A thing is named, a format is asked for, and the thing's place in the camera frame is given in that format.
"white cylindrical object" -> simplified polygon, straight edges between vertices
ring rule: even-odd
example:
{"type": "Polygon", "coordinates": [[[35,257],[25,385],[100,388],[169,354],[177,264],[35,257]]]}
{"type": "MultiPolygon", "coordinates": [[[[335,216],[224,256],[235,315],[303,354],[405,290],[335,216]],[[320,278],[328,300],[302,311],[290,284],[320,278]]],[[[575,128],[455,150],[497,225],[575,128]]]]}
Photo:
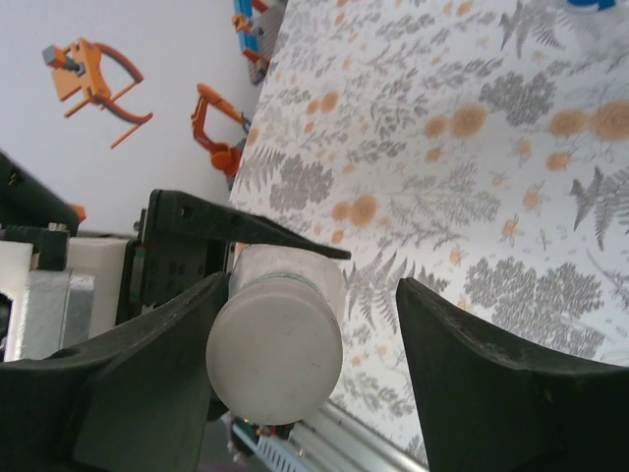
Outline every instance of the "white cylindrical object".
{"type": "Polygon", "coordinates": [[[246,249],[207,342],[212,388],[234,415],[252,422],[301,420],[340,376],[344,308],[335,262],[293,248],[246,249]]]}
{"type": "Polygon", "coordinates": [[[619,57],[629,53],[627,0],[565,0],[566,12],[586,53],[619,57]]]}

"fern leaf pattern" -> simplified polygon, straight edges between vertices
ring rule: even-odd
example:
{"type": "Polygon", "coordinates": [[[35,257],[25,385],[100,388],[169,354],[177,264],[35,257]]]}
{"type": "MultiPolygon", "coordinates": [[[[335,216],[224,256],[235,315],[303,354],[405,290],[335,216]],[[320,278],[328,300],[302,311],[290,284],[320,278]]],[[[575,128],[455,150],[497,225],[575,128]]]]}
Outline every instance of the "fern leaf pattern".
{"type": "Polygon", "coordinates": [[[401,258],[396,252],[384,260],[378,253],[368,264],[358,268],[356,264],[344,270],[348,287],[348,320],[359,316],[372,328],[386,328],[397,334],[399,324],[395,290],[400,279],[413,277],[436,293],[442,293],[449,281],[429,272],[424,266],[417,272],[415,263],[401,258]]]}
{"type": "Polygon", "coordinates": [[[567,17],[560,5],[545,0],[532,0],[526,5],[518,0],[515,13],[504,13],[500,25],[503,28],[502,47],[515,35],[516,52],[522,58],[522,51],[530,36],[544,46],[563,49],[565,46],[557,37],[557,29],[565,27],[567,17]]]}
{"type": "Polygon", "coordinates": [[[577,203],[575,230],[594,209],[595,234],[601,250],[605,248],[605,236],[614,219],[621,226],[629,226],[629,167],[607,177],[595,167],[594,178],[588,188],[585,189],[583,183],[575,179],[570,195],[577,203]]]}
{"type": "Polygon", "coordinates": [[[251,165],[244,166],[240,172],[236,185],[247,192],[252,189],[260,191],[271,181],[273,174],[279,169],[286,154],[270,147],[257,147],[249,156],[251,165]]]}

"orange toy figure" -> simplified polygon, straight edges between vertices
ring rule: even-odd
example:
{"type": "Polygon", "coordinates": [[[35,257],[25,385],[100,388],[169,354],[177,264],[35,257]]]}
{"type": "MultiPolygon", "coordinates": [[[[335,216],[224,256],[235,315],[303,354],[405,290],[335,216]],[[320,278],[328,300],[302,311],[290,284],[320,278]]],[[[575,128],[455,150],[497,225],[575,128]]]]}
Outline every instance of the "orange toy figure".
{"type": "Polygon", "coordinates": [[[244,31],[246,33],[252,32],[252,27],[249,21],[247,20],[247,17],[243,13],[239,15],[234,15],[234,17],[232,17],[232,24],[234,25],[236,32],[240,32],[240,31],[244,31]]]}
{"type": "Polygon", "coordinates": [[[111,145],[112,149],[152,118],[152,113],[144,116],[135,115],[116,104],[116,100],[143,81],[144,76],[127,57],[113,47],[100,42],[89,42],[80,37],[77,42],[64,48],[49,46],[42,54],[46,65],[53,69],[52,80],[61,101],[66,101],[79,90],[83,92],[83,100],[65,113],[66,118],[74,115],[88,103],[92,103],[99,105],[100,109],[106,108],[121,120],[134,125],[111,145]],[[112,94],[100,72],[100,60],[103,55],[117,62],[133,79],[116,94],[112,94]]]}
{"type": "Polygon", "coordinates": [[[197,84],[197,91],[199,92],[199,101],[197,102],[195,113],[191,117],[193,137],[197,143],[209,151],[212,165],[217,169],[222,170],[227,177],[233,177],[236,175],[236,172],[238,172],[242,152],[237,147],[230,147],[226,143],[214,142],[207,136],[203,130],[205,116],[207,114],[207,106],[211,105],[225,113],[235,122],[240,124],[245,133],[249,132],[251,123],[244,115],[238,113],[231,103],[225,101],[212,88],[204,84],[197,84]]]}

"orange lego piece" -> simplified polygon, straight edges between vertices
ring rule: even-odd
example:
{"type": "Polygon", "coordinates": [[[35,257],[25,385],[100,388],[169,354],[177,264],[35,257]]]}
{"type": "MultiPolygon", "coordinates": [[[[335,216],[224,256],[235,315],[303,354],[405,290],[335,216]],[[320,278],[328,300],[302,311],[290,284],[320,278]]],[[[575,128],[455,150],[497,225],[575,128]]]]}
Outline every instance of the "orange lego piece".
{"type": "Polygon", "coordinates": [[[262,56],[259,52],[255,52],[252,49],[243,49],[243,55],[249,59],[251,62],[257,65],[258,62],[261,62],[264,68],[268,68],[269,61],[264,56],[262,56]]]}
{"type": "Polygon", "coordinates": [[[268,6],[262,0],[252,0],[252,7],[258,10],[260,13],[264,13],[268,10],[268,6]]]}
{"type": "Polygon", "coordinates": [[[115,103],[118,98],[143,81],[144,77],[126,56],[113,47],[99,42],[89,42],[80,37],[77,42],[73,42],[65,48],[50,46],[44,50],[43,55],[46,65],[52,68],[52,80],[57,96],[61,101],[66,101],[78,91],[83,93],[83,100],[66,111],[64,114],[66,118],[74,115],[88,103],[92,103],[134,125],[131,130],[118,138],[111,145],[111,148],[118,146],[137,128],[152,118],[152,113],[136,115],[115,103]],[[133,79],[128,86],[114,95],[112,95],[100,71],[100,60],[103,55],[117,62],[133,79]]]}
{"type": "Polygon", "coordinates": [[[87,219],[86,209],[83,206],[70,204],[70,208],[75,211],[81,223],[83,223],[87,219]]]}
{"type": "Polygon", "coordinates": [[[252,27],[250,27],[249,22],[247,21],[247,17],[243,13],[239,15],[234,15],[232,17],[232,23],[234,24],[236,32],[252,32],[252,27]]]}

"blue object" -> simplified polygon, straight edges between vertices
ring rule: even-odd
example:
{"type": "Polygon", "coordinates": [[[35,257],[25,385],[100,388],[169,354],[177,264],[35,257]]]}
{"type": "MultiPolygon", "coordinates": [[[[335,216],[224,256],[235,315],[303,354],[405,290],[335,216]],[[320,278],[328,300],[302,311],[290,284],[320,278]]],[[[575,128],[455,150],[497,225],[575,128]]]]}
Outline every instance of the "blue object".
{"type": "Polygon", "coordinates": [[[568,4],[571,7],[584,8],[588,10],[606,10],[608,8],[615,7],[616,0],[568,0],[568,4]]]}
{"type": "MultiPolygon", "coordinates": [[[[245,15],[251,18],[254,15],[254,7],[252,0],[234,0],[234,12],[236,15],[245,15]]],[[[253,52],[259,52],[257,47],[257,38],[253,34],[244,31],[238,31],[238,40],[242,50],[251,49],[253,52]]]]}

